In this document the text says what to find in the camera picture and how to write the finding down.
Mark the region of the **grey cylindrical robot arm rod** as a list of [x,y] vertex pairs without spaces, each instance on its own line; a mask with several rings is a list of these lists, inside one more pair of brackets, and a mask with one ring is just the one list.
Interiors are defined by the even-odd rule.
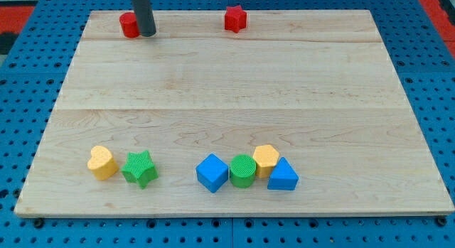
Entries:
[[143,37],[154,36],[156,34],[156,24],[151,7],[151,0],[131,0],[131,2],[136,16],[139,33]]

